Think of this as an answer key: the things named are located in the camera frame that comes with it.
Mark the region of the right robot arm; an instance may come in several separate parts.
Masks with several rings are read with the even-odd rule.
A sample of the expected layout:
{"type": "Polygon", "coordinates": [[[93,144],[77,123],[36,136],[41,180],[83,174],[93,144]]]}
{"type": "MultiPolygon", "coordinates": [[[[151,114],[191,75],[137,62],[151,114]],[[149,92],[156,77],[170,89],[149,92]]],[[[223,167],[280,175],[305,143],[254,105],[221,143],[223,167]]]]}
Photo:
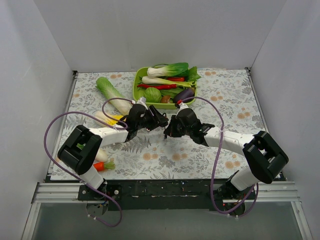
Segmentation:
{"type": "Polygon", "coordinates": [[[190,108],[171,117],[164,134],[172,138],[189,136],[193,142],[206,147],[221,147],[245,157],[248,167],[236,171],[218,188],[220,195],[237,199],[245,189],[262,182],[271,184],[289,162],[288,156],[266,131],[243,134],[222,131],[213,124],[202,123],[190,108]]]}

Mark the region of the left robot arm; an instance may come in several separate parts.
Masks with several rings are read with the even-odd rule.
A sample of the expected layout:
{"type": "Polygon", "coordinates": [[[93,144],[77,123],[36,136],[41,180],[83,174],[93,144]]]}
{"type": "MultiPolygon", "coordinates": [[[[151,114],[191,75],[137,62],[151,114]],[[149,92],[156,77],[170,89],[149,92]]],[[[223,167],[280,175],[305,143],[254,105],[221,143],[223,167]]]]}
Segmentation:
{"type": "Polygon", "coordinates": [[[90,186],[89,194],[95,200],[101,200],[107,191],[103,185],[104,178],[94,167],[99,148],[128,142],[136,137],[139,130],[163,128],[168,125],[168,121],[166,114],[161,114],[154,106],[136,103],[129,114],[114,126],[87,128],[78,125],[59,149],[57,157],[90,186]]]}

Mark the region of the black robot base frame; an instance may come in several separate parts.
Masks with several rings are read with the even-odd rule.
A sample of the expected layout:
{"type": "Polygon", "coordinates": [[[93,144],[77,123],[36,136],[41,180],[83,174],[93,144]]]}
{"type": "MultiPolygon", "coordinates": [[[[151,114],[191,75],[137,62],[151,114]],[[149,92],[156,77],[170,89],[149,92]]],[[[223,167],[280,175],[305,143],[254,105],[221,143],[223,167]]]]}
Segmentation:
{"type": "MultiPolygon", "coordinates": [[[[100,191],[113,198],[122,210],[184,210],[209,209],[215,211],[210,196],[210,179],[151,179],[151,180],[109,180],[100,191]]],[[[213,185],[214,201],[220,210],[225,210],[223,200],[237,201],[247,195],[245,190],[227,193],[218,190],[226,179],[217,180],[213,185]]],[[[117,206],[106,197],[82,185],[79,187],[79,201],[108,201],[110,211],[117,206]]]]}

